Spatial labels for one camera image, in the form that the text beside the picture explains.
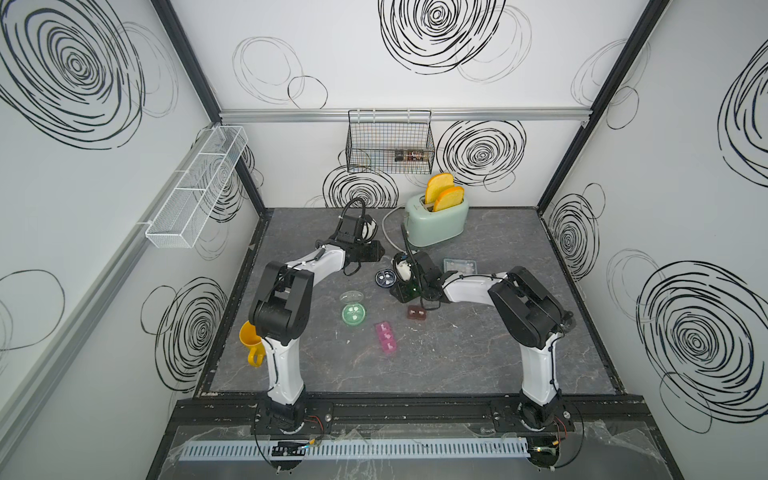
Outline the dark blue round pillbox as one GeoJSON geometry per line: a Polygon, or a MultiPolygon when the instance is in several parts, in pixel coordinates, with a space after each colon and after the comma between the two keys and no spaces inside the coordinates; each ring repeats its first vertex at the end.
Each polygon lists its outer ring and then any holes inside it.
{"type": "Polygon", "coordinates": [[[381,288],[391,288],[397,282],[397,275],[392,269],[381,269],[375,274],[375,283],[381,288]]]}

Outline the dark red small pillbox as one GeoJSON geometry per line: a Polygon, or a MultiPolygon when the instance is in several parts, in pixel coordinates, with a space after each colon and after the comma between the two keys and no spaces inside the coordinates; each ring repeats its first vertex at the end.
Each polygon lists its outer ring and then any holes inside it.
{"type": "Polygon", "coordinates": [[[427,311],[417,305],[408,305],[406,317],[410,320],[423,321],[427,317],[427,311]]]}

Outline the green round pillbox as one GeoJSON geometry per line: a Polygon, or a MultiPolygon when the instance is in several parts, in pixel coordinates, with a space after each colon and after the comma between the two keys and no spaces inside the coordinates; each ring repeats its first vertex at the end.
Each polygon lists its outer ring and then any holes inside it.
{"type": "Polygon", "coordinates": [[[348,326],[360,325],[366,317],[366,310],[362,302],[365,296],[362,292],[350,290],[340,296],[343,304],[341,319],[348,326]]]}

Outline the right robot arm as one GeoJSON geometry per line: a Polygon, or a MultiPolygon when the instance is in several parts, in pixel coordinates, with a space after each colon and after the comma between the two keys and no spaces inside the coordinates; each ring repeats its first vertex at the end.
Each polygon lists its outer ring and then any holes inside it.
{"type": "Polygon", "coordinates": [[[523,381],[518,416],[532,431],[542,431],[555,422],[561,404],[556,377],[556,344],[573,330],[573,313],[526,268],[506,272],[464,274],[441,271],[423,251],[414,251],[406,227],[401,228],[405,250],[392,265],[397,282],[394,296],[410,300],[473,303],[492,306],[521,352],[523,381]]]}

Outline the teal rectangular pillbox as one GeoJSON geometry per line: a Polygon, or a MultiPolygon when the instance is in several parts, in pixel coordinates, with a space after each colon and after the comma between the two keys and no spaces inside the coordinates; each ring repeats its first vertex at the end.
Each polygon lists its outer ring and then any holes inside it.
{"type": "Polygon", "coordinates": [[[477,264],[474,260],[445,258],[443,269],[446,272],[453,271],[464,275],[473,275],[477,273],[477,264]]]}

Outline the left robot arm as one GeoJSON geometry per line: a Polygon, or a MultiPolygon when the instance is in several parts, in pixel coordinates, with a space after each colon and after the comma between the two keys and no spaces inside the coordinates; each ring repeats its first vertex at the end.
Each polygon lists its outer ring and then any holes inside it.
{"type": "Polygon", "coordinates": [[[300,369],[300,337],[310,319],[313,289],[350,265],[375,263],[380,241],[319,242],[310,253],[265,266],[249,312],[249,322],[265,348],[270,385],[268,415],[283,430],[300,428],[306,414],[306,386],[300,369]]]}

